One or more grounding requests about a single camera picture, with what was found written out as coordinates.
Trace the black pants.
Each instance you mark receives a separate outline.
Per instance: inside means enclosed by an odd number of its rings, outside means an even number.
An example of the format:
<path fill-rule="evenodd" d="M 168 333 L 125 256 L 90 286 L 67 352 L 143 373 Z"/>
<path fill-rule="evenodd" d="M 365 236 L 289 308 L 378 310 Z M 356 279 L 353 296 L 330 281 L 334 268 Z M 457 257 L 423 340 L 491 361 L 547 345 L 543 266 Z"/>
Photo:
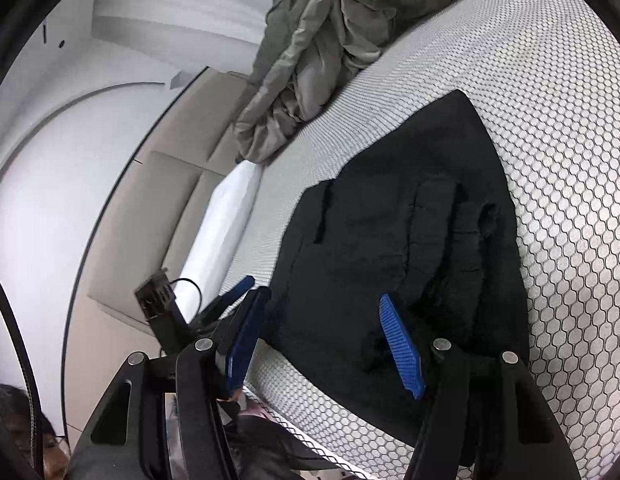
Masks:
<path fill-rule="evenodd" d="M 436 390 L 432 342 L 474 363 L 463 464 L 493 400 L 490 361 L 529 353 L 517 219 L 502 164 L 463 92 L 418 110 L 301 195 L 270 281 L 264 341 L 323 393 L 414 443 L 427 413 L 400 379 L 379 321 L 389 296 Z"/>

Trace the white pillow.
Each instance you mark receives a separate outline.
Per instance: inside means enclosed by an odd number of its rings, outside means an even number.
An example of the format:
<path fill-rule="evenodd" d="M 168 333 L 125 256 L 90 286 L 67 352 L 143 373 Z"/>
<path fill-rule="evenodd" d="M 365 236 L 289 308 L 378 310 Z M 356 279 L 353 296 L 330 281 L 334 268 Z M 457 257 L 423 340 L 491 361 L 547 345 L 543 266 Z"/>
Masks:
<path fill-rule="evenodd" d="M 262 165 L 244 160 L 212 191 L 203 221 L 178 277 L 181 280 L 190 278 L 200 287 L 204 306 L 218 296 L 229 272 L 255 203 L 262 174 Z M 174 291 L 185 320 L 191 321 L 198 306 L 195 286 L 180 281 L 174 285 Z"/>

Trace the beige upholstered headboard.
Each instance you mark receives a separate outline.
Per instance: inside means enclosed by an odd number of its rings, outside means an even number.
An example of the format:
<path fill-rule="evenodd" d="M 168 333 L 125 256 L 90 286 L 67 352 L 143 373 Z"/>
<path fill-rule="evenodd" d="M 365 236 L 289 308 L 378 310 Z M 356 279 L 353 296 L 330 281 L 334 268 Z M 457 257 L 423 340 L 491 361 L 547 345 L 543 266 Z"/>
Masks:
<path fill-rule="evenodd" d="M 207 68 L 162 112 L 124 167 L 82 257 L 67 316 L 64 423 L 78 442 L 133 351 L 159 346 L 134 297 L 153 272 L 177 278 L 213 190 L 235 167 L 229 131 L 245 77 Z"/>

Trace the grey rumpled duvet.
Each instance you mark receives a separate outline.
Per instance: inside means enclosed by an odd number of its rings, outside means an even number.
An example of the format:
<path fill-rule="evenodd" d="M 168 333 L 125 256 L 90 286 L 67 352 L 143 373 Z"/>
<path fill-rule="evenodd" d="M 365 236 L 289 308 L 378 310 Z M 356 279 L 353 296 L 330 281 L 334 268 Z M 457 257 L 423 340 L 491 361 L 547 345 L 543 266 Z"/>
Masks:
<path fill-rule="evenodd" d="M 231 129 L 264 162 L 404 29 L 454 0 L 273 0 Z"/>

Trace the honeycomb patterned mattress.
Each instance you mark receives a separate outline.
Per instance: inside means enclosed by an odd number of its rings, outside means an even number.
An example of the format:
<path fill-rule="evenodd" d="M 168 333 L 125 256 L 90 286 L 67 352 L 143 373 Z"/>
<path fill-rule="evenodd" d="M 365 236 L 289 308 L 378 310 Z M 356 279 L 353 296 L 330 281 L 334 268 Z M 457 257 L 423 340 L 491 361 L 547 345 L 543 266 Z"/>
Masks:
<path fill-rule="evenodd" d="M 583 0 L 459 0 L 416 25 L 265 167 L 226 286 L 270 281 L 305 188 L 459 89 L 516 207 L 530 368 L 584 479 L 620 463 L 620 44 Z"/>

